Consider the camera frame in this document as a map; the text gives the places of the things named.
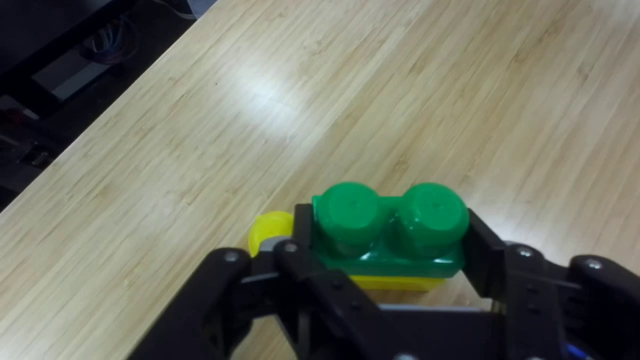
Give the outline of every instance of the dark floor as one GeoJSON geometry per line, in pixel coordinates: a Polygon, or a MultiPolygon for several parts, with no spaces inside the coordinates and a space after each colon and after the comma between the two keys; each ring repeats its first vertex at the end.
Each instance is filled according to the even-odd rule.
{"type": "MultiPolygon", "coordinates": [[[[67,99],[62,109],[53,116],[36,120],[36,126],[50,129],[54,133],[60,144],[57,146],[58,151],[71,144],[194,23],[152,0],[139,0],[125,16],[140,34],[136,54],[126,62],[112,66],[67,99]]],[[[7,192],[0,186],[0,211],[15,196],[16,194],[7,192]]]]}

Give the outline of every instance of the bamboo table surface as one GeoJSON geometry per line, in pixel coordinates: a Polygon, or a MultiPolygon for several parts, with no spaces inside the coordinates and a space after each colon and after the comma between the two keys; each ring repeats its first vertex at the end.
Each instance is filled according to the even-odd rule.
{"type": "MultiPolygon", "coordinates": [[[[0,215],[0,359],[125,357],[207,252],[344,180],[443,183],[552,261],[640,272],[639,13],[219,0],[0,215]]],[[[485,305],[462,276],[372,295],[485,305]]],[[[291,357],[274,330],[235,357],[291,357]]]]}

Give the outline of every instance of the wooden table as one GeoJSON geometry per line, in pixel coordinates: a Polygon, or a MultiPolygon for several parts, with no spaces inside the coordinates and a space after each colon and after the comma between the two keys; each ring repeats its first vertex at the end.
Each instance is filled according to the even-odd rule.
{"type": "MultiPolygon", "coordinates": [[[[198,262],[342,180],[640,272],[640,3],[220,0],[0,215],[0,358],[125,357],[198,262]]],[[[482,304],[462,277],[376,299],[482,304]]],[[[237,358],[290,357],[259,322],[237,358]]]]}

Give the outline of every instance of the green lego duplo block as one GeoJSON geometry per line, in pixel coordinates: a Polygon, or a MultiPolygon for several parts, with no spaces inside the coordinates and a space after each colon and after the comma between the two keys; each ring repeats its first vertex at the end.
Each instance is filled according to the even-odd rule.
{"type": "Polygon", "coordinates": [[[349,275],[452,277],[464,265],[465,203],[444,185],[422,183],[382,197],[339,183],[312,198],[312,250],[349,275]]]}

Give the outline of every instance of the wood grain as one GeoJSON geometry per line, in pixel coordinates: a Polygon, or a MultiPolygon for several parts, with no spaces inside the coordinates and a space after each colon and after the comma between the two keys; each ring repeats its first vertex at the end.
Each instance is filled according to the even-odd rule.
{"type": "MultiPolygon", "coordinates": [[[[343,180],[441,182],[552,261],[640,272],[639,13],[218,1],[0,215],[0,358],[125,357],[208,251],[343,180]]],[[[460,276],[373,295],[483,304],[460,276]]],[[[274,329],[236,358],[291,357],[274,329]]]]}

